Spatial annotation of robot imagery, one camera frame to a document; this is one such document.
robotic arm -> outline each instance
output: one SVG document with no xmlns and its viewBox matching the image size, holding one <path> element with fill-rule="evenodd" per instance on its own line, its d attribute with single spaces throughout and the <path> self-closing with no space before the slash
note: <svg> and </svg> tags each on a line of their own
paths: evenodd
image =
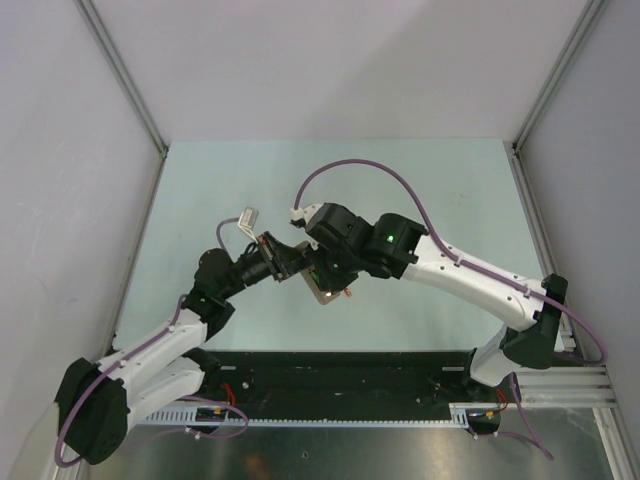
<svg viewBox="0 0 640 480">
<path fill-rule="evenodd" d="M 561 312 L 532 292 L 562 303 L 567 287 L 563 278 L 522 278 L 447 244 L 456 254 L 454 261 L 441 252 L 425 226 L 397 214 L 384 214 L 371 225 L 341 205 L 324 203 L 292 210 L 291 216 L 294 226 L 304 228 L 308 242 L 289 247 L 269 232 L 256 237 L 252 225 L 240 225 L 255 242 L 235 262 L 222 249 L 205 252 L 194 286 L 174 318 L 130 349 L 95 364 L 79 359 L 67 369 L 56 402 L 59 430 L 65 433 L 67 426 L 63 436 L 70 447 L 89 463 L 99 463 L 149 414 L 184 396 L 207 396 L 217 389 L 220 364 L 197 347 L 226 325 L 234 312 L 230 297 L 268 277 L 282 282 L 302 273 L 321 303 L 338 296 L 365 271 L 381 279 L 427 283 L 477 304 L 505 326 L 470 352 L 471 385 L 495 386 L 520 366 L 551 365 Z M 462 259 L 513 278 L 523 292 L 460 268 Z M 104 380 L 70 421 L 74 405 L 100 376 Z"/>
</svg>

light blue tabletop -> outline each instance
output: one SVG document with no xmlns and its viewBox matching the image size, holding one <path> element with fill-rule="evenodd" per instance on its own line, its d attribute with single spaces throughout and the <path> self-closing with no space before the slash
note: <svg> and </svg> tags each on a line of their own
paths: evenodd
<svg viewBox="0 0 640 480">
<path fill-rule="evenodd" d="M 217 246 L 215 227 L 244 207 L 260 210 L 256 233 L 289 245 L 304 232 L 289 208 L 316 168 L 343 158 L 389 165 L 416 190 L 441 236 L 502 268 L 541 277 L 501 140 L 178 142 L 171 146 L 114 341 L 142 338 L 169 318 L 187 293 L 202 253 Z M 403 188 L 382 171 L 344 166 L 318 177 L 303 205 L 340 203 L 374 223 L 387 212 L 420 221 Z M 232 257 L 249 239 L 223 231 Z M 492 315 L 435 288 L 366 273 L 353 296 L 320 306 L 304 280 L 267 279 L 230 301 L 236 313 L 207 346 L 223 350 L 419 351 L 470 349 L 500 328 Z"/>
</svg>

metal frame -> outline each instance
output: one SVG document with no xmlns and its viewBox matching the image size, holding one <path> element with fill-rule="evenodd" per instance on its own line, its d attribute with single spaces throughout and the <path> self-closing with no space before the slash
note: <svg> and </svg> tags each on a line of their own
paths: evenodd
<svg viewBox="0 0 640 480">
<path fill-rule="evenodd" d="M 109 64 L 114 76 L 121 85 L 123 92 L 129 100 L 132 108 L 143 123 L 147 134 L 151 141 L 158 150 L 162 160 L 166 158 L 168 151 L 167 144 L 162 139 L 160 132 L 153 121 L 153 118 L 147 109 L 139 90 L 133 82 L 131 75 L 126 69 L 124 62 L 122 61 L 98 11 L 96 10 L 91 0 L 74 0 L 82 17 L 87 22 L 87 25 L 101 51 L 105 55 L 105 59 Z M 526 172 L 522 168 L 522 162 L 519 158 L 519 153 L 527 139 L 529 138 L 531 131 L 546 111 L 548 105 L 553 100 L 553 97 L 557 91 L 558 86 L 565 78 L 567 72 L 570 70 L 573 61 L 577 57 L 580 49 L 585 43 L 589 33 L 592 31 L 594 25 L 602 15 L 608 0 L 590 0 L 582 12 L 582 15 L 577 22 L 574 30 L 572 31 L 569 39 L 567 40 L 562 53 L 553 66 L 553 69 L 547 78 L 533 108 L 527 115 L 525 122 L 523 123 L 520 132 L 514 139 L 514 142 L 508 145 L 507 153 L 509 162 L 511 164 L 514 179 L 520 193 L 520 197 L 523 203 L 527 222 L 531 229 L 532 238 L 536 246 L 536 252 L 543 272 L 548 274 L 551 271 L 556 271 L 555 262 L 551 254 L 549 247 L 549 241 L 543 226 L 542 219 L 540 217 L 539 210 L 537 209 L 535 198 L 531 191 Z M 124 301 L 127 286 L 129 284 L 135 258 L 137 257 L 137 251 L 142 242 L 144 229 L 148 216 L 153 204 L 153 198 L 157 190 L 157 185 L 160 181 L 160 174 L 162 171 L 162 163 L 158 168 L 155 175 L 155 186 L 149 198 L 147 212 L 141 224 L 140 235 L 138 242 L 134 249 L 134 255 L 131 262 L 131 268 L 127 272 L 125 281 L 123 282 L 123 288 L 121 291 L 121 301 L 117 307 L 116 315 L 114 315 L 114 326 L 118 317 L 119 311 Z M 563 340 L 565 345 L 571 346 L 572 332 L 568 322 L 562 324 Z M 565 406 L 565 407 L 577 407 L 577 406 L 590 406 L 593 407 L 593 412 L 596 418 L 598 427 L 600 428 L 602 441 L 607 452 L 609 463 L 611 465 L 614 478 L 626 479 L 626 478 L 640 478 L 640 470 L 638 469 L 637 459 L 634 455 L 633 448 L 631 447 L 628 434 L 625 430 L 624 424 L 621 421 L 619 410 L 615 405 L 615 397 L 611 390 L 608 375 L 603 367 L 596 369 L 578 368 L 572 367 L 568 370 L 562 368 L 550 369 L 546 372 L 521 372 L 522 378 L 522 395 L 524 405 L 527 407 L 542 408 L 548 406 Z M 564 392 L 567 395 L 559 395 L 560 392 Z M 463 426 L 464 422 L 460 420 L 459 412 L 460 408 L 465 405 L 452 405 L 452 426 Z M 322 423 L 318 423 L 319 426 L 327 426 Z M 83 468 L 69 469 L 66 471 L 58 471 L 56 469 L 54 478 L 57 479 L 71 479 L 84 476 Z"/>
</svg>

metal floor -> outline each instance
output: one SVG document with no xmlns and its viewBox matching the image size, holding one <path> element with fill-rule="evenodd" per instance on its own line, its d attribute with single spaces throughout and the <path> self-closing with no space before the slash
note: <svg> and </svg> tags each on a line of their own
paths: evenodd
<svg viewBox="0 0 640 480">
<path fill-rule="evenodd" d="M 474 441 L 463 430 L 251 428 L 200 440 L 175 434 L 94 467 L 91 480 L 382 480 L 613 478 L 591 410 L 536 410 L 533 425 L 555 455 L 549 462 L 511 439 Z M 503 430 L 524 433 L 516 411 Z M 139 427 L 128 442 L 158 432 Z"/>
</svg>

white wall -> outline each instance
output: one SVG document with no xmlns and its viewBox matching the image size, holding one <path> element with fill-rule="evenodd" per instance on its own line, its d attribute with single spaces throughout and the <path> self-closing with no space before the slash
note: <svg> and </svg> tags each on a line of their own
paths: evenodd
<svg viewBox="0 0 640 480">
<path fill-rule="evenodd" d="M 640 450 L 640 2 L 615 0 L 524 150 L 576 309 L 604 337 Z"/>
<path fill-rule="evenodd" d="M 587 0 L 96 0 L 171 141 L 512 140 Z"/>
<path fill-rule="evenodd" d="M 76 7 L 0 15 L 0 478 L 111 324 L 159 159 Z"/>
</svg>

